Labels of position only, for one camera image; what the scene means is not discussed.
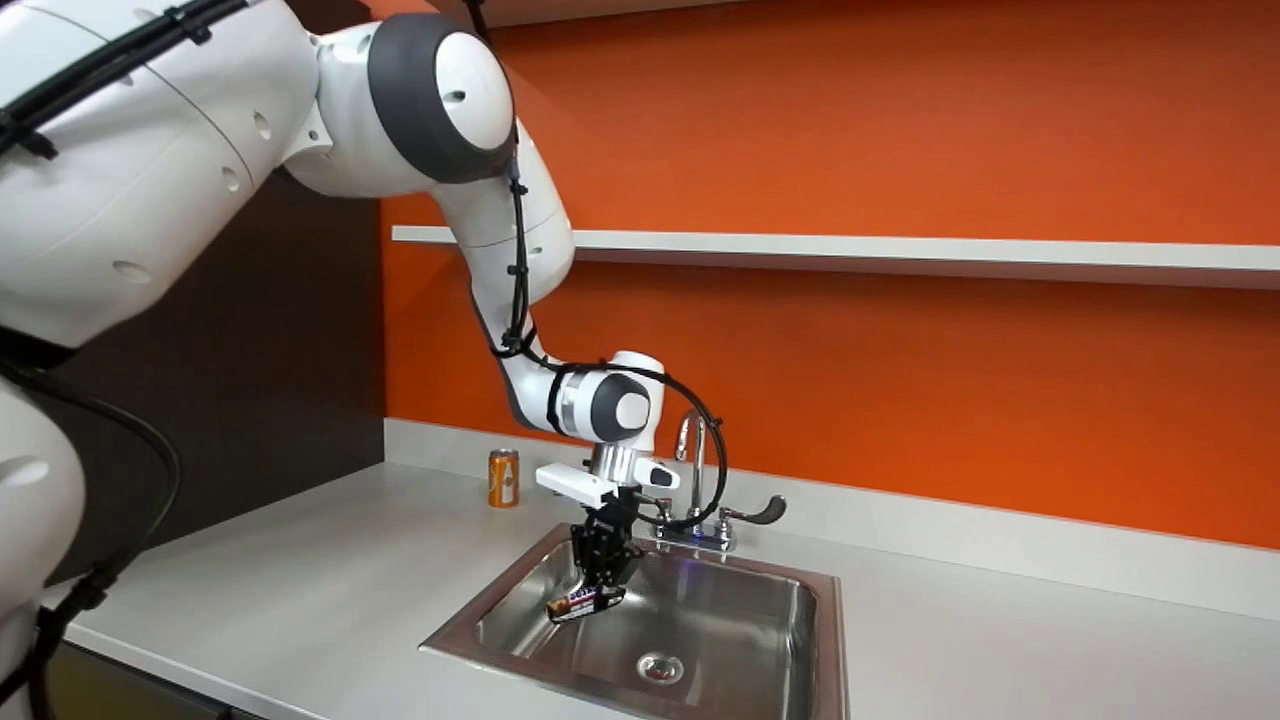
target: stainless steel sink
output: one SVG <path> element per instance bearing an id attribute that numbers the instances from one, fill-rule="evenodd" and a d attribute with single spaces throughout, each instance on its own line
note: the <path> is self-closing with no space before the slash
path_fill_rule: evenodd
<path id="1" fill-rule="evenodd" d="M 426 649 L 638 717 L 843 717 L 834 576 L 663 548 L 646 556 L 622 609 L 554 624 L 546 603 L 572 580 L 570 529 L 556 529 Z"/>

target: faucet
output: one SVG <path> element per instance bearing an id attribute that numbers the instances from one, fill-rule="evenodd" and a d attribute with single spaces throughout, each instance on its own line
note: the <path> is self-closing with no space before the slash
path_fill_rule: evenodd
<path id="1" fill-rule="evenodd" d="M 777 525 L 790 510 L 783 494 L 769 494 L 759 510 L 735 510 L 715 508 L 710 518 L 690 525 L 703 516 L 703 467 L 710 467 L 710 420 L 700 410 L 690 410 L 675 430 L 675 463 L 690 467 L 690 510 L 683 518 L 673 516 L 673 501 L 661 501 L 661 518 L 653 525 L 658 548 L 715 548 L 719 556 L 734 553 L 734 518 L 742 525 Z"/>

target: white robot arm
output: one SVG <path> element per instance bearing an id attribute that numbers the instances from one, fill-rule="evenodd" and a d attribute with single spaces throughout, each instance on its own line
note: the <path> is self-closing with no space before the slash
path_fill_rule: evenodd
<path id="1" fill-rule="evenodd" d="M 566 281 L 572 226 L 497 56 L 445 17 L 311 36 L 283 0 L 171 4 L 0 0 L 0 678 L 84 494 L 15 380 L 153 306 L 277 168 L 324 195 L 438 195 L 515 415 L 598 442 L 538 481 L 589 508 L 589 582 L 625 582 L 638 490 L 675 486 L 653 459 L 673 380 L 639 351 L 546 357 L 529 302 Z"/>

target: white shelf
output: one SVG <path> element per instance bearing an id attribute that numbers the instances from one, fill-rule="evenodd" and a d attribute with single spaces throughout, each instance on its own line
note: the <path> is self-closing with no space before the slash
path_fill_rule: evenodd
<path id="1" fill-rule="evenodd" d="M 391 223 L 400 244 L 452 244 L 445 223 Z M 960 238 L 960 237 L 779 237 L 779 232 L 576 232 L 582 258 L 839 266 L 906 275 L 1121 281 L 1280 289 L 1270 244 L 1137 244 L 1137 238 Z"/>

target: kitchen counter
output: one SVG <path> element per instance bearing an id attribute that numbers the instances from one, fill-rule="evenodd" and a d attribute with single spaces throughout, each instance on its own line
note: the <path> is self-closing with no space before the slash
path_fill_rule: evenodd
<path id="1" fill-rule="evenodd" d="M 614 717 L 419 649 L 554 525 L 526 485 L 382 463 L 149 553 L 73 644 L 283 720 Z M 742 529 L 742 556 L 839 576 L 853 720 L 1272 720 L 1280 624 Z"/>

